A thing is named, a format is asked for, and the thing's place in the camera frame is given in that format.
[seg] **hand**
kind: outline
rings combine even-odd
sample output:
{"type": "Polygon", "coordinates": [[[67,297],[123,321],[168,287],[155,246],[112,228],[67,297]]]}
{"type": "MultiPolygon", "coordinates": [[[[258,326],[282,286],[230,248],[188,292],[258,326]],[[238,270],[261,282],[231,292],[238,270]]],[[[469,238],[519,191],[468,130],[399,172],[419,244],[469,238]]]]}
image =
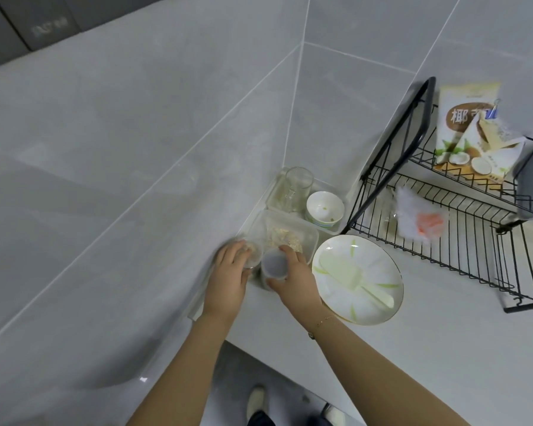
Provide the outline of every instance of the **hand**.
{"type": "Polygon", "coordinates": [[[251,255],[250,249],[235,259],[237,251],[243,245],[244,240],[230,243],[219,250],[203,301],[202,315],[213,316],[229,327],[241,309],[247,279],[251,274],[250,269],[243,270],[247,258],[251,255]]]}
{"type": "Polygon", "coordinates": [[[266,282],[302,327],[312,332],[316,323],[332,313],[320,299],[316,279],[304,255],[286,245],[279,248],[286,254],[288,277],[286,281],[269,278],[266,282]]]}

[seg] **finger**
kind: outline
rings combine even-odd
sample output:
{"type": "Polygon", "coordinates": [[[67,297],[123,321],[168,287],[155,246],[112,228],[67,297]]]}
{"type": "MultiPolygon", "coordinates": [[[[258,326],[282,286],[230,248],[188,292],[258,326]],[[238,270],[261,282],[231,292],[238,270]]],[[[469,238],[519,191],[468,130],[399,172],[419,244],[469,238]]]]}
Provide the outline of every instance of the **finger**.
{"type": "Polygon", "coordinates": [[[284,284],[284,281],[279,281],[278,279],[274,278],[267,278],[267,285],[272,288],[275,292],[280,293],[280,290],[282,289],[282,286],[284,284]]]}
{"type": "Polygon", "coordinates": [[[225,245],[217,252],[217,257],[215,258],[215,264],[220,264],[223,261],[223,257],[225,256],[225,251],[227,251],[227,248],[229,245],[225,245]]]}
{"type": "Polygon", "coordinates": [[[284,251],[286,254],[286,260],[288,263],[294,263],[298,261],[298,257],[296,257],[296,252],[288,245],[281,245],[278,247],[279,250],[284,251]]]}
{"type": "Polygon", "coordinates": [[[240,254],[239,257],[237,257],[237,260],[235,260],[235,265],[240,266],[242,269],[252,253],[253,251],[251,249],[248,249],[247,251],[240,254]]]}
{"type": "Polygon", "coordinates": [[[308,264],[308,263],[306,262],[306,258],[304,257],[304,254],[302,254],[302,253],[296,253],[296,257],[298,257],[298,261],[299,261],[300,263],[308,264]]]}
{"type": "Polygon", "coordinates": [[[247,280],[249,279],[249,275],[251,274],[250,269],[245,269],[243,273],[241,274],[241,285],[246,286],[247,280]]]}
{"type": "Polygon", "coordinates": [[[227,251],[225,251],[225,256],[223,256],[223,263],[233,263],[235,254],[237,254],[237,251],[239,251],[243,245],[245,245],[244,239],[230,244],[227,251]]]}

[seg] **plate with green pattern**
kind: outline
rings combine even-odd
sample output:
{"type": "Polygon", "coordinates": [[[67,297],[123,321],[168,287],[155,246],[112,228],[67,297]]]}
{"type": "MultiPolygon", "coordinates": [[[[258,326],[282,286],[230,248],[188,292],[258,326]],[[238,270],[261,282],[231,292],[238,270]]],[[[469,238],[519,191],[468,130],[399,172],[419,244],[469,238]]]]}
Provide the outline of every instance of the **plate with green pattern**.
{"type": "Polygon", "coordinates": [[[340,235],[320,245],[312,272],[324,303],[340,318],[360,325],[390,320],[401,307],[404,286],[397,265],[379,245],[340,235]]]}

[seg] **shoe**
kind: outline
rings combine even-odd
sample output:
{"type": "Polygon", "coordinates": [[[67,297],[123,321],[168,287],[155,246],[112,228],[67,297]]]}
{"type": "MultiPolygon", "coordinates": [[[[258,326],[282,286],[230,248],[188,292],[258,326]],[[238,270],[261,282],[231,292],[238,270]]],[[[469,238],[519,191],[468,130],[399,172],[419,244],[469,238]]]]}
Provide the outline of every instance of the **shoe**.
{"type": "Polygon", "coordinates": [[[346,415],[330,404],[326,404],[322,410],[322,417],[332,426],[346,426],[346,415]]]}
{"type": "Polygon", "coordinates": [[[268,414],[268,397],[266,391],[266,388],[261,385],[257,385],[251,390],[249,401],[247,402],[247,422],[257,411],[264,411],[265,414],[268,414]]]}

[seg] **dish rack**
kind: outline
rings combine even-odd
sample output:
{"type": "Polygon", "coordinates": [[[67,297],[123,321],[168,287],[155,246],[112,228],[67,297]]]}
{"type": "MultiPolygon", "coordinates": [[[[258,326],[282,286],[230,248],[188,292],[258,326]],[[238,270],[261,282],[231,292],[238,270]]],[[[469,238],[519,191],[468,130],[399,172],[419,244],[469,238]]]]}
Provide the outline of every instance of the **dish rack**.
{"type": "Polygon", "coordinates": [[[497,288],[512,296],[503,302],[507,313],[533,309],[533,264],[524,222],[514,218],[518,207],[533,212],[533,198],[518,195],[515,180],[503,185],[487,180],[479,183],[469,175],[464,177],[460,169],[434,170],[436,128],[431,127],[431,118],[438,109],[433,104],[435,84],[431,77],[421,85],[362,173],[360,190],[341,234],[356,230],[497,288]],[[427,245],[399,235],[387,203],[391,194],[384,190],[402,186],[448,209],[447,231],[439,240],[427,245]]]}

